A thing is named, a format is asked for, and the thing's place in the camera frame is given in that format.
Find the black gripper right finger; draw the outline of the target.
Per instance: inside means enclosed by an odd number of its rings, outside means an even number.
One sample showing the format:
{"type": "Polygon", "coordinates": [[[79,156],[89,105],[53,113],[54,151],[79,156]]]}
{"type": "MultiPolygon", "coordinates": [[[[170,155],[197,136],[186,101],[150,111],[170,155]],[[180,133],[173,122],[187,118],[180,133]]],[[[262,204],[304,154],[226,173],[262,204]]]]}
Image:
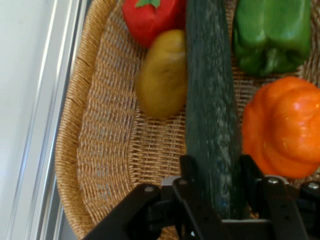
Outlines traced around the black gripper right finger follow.
{"type": "Polygon", "coordinates": [[[239,159],[246,200],[261,220],[266,220],[272,240],[320,238],[320,183],[293,187],[279,175],[263,174],[250,155],[239,159]]]}

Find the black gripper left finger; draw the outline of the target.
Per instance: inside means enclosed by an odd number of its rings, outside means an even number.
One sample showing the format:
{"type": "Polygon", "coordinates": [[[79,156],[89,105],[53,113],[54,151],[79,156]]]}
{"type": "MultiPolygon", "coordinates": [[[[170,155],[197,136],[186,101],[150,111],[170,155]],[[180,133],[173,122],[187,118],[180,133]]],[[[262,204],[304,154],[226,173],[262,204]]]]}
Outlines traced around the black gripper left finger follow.
{"type": "Polygon", "coordinates": [[[179,159],[181,176],[135,187],[84,239],[156,240],[175,226],[181,240],[221,240],[223,225],[195,186],[196,160],[179,159]]]}

